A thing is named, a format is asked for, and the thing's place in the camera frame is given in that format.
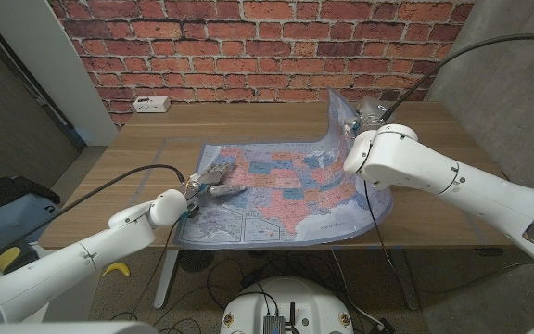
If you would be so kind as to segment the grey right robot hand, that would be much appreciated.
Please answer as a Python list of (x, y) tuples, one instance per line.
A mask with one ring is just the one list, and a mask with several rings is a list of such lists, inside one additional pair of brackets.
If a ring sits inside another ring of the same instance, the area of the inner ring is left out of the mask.
[(353, 110), (354, 115), (345, 121), (345, 135), (355, 139), (362, 132), (377, 130), (385, 124), (382, 117), (387, 110), (381, 101), (370, 96), (363, 97)]

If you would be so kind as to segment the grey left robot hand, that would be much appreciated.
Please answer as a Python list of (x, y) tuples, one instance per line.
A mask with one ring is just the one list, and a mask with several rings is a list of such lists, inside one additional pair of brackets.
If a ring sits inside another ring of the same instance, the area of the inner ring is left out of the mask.
[(224, 177), (234, 168), (234, 162), (218, 163), (210, 165), (202, 174), (192, 174), (181, 189), (187, 203), (193, 204), (203, 194), (219, 197), (245, 192), (246, 186), (227, 185), (223, 182)]

